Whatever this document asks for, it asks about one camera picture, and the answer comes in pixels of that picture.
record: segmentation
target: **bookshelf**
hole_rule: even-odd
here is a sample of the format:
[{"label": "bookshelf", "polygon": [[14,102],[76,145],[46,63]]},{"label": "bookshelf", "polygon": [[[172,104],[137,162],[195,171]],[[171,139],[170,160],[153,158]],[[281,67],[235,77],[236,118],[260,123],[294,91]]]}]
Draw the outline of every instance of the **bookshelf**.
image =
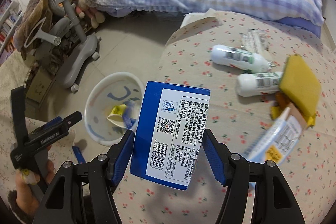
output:
[{"label": "bookshelf", "polygon": [[23,13],[21,13],[17,20],[15,21],[13,27],[11,27],[11,29],[9,30],[8,34],[5,37],[5,40],[3,41],[1,47],[0,47],[0,55],[2,54],[3,50],[7,47],[9,40],[13,37],[14,32],[16,30],[16,28],[18,27],[18,25],[21,24],[22,21],[22,17],[23,17]]},{"label": "bookshelf", "polygon": [[0,15],[0,61],[3,63],[5,56],[2,56],[8,43],[14,35],[18,25],[21,24],[23,13],[17,14],[19,3],[16,1],[7,0],[7,8],[3,9],[1,4],[2,15]]}]

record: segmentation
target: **yellow sponge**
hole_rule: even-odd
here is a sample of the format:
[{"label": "yellow sponge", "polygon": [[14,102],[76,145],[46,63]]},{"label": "yellow sponge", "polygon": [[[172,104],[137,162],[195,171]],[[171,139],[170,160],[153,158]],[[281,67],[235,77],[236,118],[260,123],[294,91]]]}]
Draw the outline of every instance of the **yellow sponge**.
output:
[{"label": "yellow sponge", "polygon": [[300,55],[287,59],[279,88],[300,109],[306,120],[315,118],[321,85]]}]

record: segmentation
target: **small box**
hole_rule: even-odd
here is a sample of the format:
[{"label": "small box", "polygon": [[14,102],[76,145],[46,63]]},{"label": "small box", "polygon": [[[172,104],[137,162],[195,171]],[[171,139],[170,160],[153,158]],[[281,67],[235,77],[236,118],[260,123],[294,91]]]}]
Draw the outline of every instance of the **small box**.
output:
[{"label": "small box", "polygon": [[51,78],[48,72],[40,67],[28,88],[26,97],[40,103],[50,84]]},{"label": "small box", "polygon": [[210,90],[148,82],[130,172],[186,190],[202,142]]}]

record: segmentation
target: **stuffed toy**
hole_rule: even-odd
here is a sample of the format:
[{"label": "stuffed toy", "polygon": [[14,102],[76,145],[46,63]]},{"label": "stuffed toy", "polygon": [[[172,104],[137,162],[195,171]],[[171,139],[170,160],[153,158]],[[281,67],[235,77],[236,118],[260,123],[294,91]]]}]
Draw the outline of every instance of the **stuffed toy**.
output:
[{"label": "stuffed toy", "polygon": [[84,0],[75,1],[77,1],[75,6],[75,11],[77,15],[79,16],[79,18],[83,18],[85,15],[87,15],[91,20],[92,28],[97,28],[100,23],[103,23],[105,21],[105,16],[103,15],[103,13],[99,12],[95,8],[89,7]]}]

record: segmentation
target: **finger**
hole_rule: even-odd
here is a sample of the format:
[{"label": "finger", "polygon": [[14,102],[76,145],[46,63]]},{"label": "finger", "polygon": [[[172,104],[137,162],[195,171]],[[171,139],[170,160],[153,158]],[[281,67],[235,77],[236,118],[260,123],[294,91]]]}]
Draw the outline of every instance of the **finger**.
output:
[{"label": "finger", "polygon": [[47,170],[48,170],[48,172],[54,172],[54,169],[55,169],[54,163],[51,160],[48,160],[48,162],[47,162]]},{"label": "finger", "polygon": [[21,169],[16,172],[15,182],[18,187],[25,187],[28,184],[36,185],[40,176],[28,169]]},{"label": "finger", "polygon": [[[31,171],[30,171],[30,173],[34,175],[36,182],[40,181],[40,176],[39,175],[36,175]],[[16,184],[17,197],[19,199],[20,198],[25,199],[25,197],[31,196],[31,194],[32,194],[31,189],[29,188],[29,186],[27,184],[27,180],[24,179],[24,175],[22,175],[21,170],[16,170],[15,184]]]},{"label": "finger", "polygon": [[53,180],[54,176],[55,176],[55,173],[54,173],[53,171],[52,171],[52,172],[49,172],[49,173],[47,174],[47,176],[45,177],[45,181],[46,181],[48,184],[50,184],[51,181]]}]

